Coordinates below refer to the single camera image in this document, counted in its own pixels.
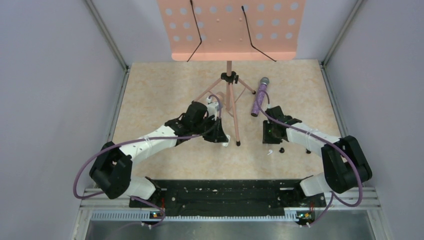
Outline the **white earbud charging case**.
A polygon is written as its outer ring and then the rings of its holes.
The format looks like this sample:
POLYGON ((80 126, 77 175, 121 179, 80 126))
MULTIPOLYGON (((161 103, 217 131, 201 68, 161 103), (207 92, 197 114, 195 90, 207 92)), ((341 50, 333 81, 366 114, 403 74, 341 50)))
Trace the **white earbud charging case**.
POLYGON ((227 146, 229 145, 229 143, 230 143, 230 141, 229 141, 229 140, 227 140, 226 142, 223 142, 221 145, 222 145, 223 147, 227 147, 227 146))

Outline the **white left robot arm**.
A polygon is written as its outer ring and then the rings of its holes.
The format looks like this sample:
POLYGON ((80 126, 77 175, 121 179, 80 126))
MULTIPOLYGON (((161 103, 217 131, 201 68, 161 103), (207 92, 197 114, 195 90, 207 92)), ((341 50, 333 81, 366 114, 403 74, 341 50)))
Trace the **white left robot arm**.
POLYGON ((122 143, 107 142, 94 157, 90 178, 111 200, 122 195, 135 196, 149 207, 160 202, 160 187, 148 177, 132 176, 136 165, 165 149, 201 137, 214 144, 227 144, 222 127, 222 105, 193 101, 186 112, 170 119, 153 132, 122 143))

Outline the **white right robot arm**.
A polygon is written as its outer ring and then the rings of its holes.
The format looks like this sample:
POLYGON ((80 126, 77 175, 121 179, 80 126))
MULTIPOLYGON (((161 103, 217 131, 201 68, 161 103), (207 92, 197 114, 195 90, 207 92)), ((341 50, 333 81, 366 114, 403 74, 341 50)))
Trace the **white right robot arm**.
POLYGON ((370 180, 373 172, 358 142, 351 136, 338 137, 312 129, 301 120, 285 115, 280 106, 268 108, 263 121, 263 144, 283 141, 305 147, 322 159, 323 172, 300 181, 293 192, 299 206, 307 206, 314 195, 333 191, 342 194, 370 180))

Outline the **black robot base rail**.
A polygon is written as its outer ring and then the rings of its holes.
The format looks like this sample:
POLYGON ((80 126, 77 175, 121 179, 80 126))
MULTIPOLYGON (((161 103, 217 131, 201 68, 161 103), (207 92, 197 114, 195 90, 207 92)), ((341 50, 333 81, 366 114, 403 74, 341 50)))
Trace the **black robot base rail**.
POLYGON ((298 179, 267 180, 154 180, 159 187, 145 203, 130 199, 130 208, 148 208, 152 219, 247 220, 275 219, 305 225, 315 210, 325 208, 325 195, 305 196, 298 179))

